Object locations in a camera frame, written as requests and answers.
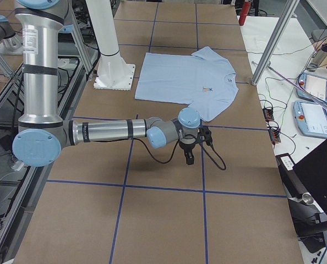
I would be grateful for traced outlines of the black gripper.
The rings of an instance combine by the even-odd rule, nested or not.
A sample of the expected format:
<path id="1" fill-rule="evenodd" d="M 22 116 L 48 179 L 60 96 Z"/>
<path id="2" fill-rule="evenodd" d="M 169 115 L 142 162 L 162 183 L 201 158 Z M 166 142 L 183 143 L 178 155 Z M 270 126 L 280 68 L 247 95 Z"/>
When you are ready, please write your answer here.
<path id="1" fill-rule="evenodd" d="M 180 148 L 184 151 L 186 164 L 194 164 L 193 149 L 197 144 L 197 137 L 194 135 L 186 135 L 179 141 Z"/>

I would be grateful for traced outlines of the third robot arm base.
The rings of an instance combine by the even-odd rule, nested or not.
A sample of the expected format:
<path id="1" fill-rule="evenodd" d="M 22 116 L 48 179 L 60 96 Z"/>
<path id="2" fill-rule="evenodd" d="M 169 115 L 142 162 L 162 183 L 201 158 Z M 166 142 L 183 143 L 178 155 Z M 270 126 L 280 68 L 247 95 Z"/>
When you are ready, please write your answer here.
<path id="1" fill-rule="evenodd" d="M 22 37 L 14 31 L 9 20 L 3 15 L 0 15 L 0 54 L 23 54 Z"/>

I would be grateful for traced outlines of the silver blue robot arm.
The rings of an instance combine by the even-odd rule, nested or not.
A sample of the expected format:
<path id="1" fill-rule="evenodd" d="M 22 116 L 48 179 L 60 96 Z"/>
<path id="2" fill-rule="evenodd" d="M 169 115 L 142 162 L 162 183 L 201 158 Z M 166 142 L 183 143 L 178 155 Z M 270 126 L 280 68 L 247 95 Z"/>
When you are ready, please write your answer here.
<path id="1" fill-rule="evenodd" d="M 184 108 L 175 119 L 111 120 L 77 123 L 58 114 L 58 34 L 71 15 L 69 1 L 16 1 L 15 15 L 23 27 L 24 113 L 13 140 L 14 155 L 32 167 L 53 163 L 61 150 L 81 142 L 114 142 L 148 138 L 154 148 L 175 142 L 187 164 L 201 143 L 200 116 Z"/>

